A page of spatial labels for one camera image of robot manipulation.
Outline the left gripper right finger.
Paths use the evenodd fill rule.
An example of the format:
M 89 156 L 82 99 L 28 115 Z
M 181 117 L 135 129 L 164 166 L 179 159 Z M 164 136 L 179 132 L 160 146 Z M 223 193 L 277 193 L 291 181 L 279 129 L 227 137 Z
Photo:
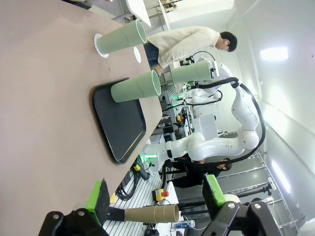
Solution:
M 278 236 L 280 230 L 262 201 L 248 206 L 229 201 L 224 196 L 214 175 L 203 177 L 202 194 L 211 222 L 203 236 L 227 236 L 231 231 L 241 231 L 244 236 Z

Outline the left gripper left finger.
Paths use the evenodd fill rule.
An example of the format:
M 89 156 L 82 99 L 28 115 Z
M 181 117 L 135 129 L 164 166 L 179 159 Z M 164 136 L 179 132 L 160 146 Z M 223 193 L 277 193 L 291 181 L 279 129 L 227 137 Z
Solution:
M 68 215 L 60 211 L 47 213 L 40 236 L 107 236 L 103 225 L 106 221 L 110 196 L 106 181 L 96 182 L 85 207 L 73 210 Z

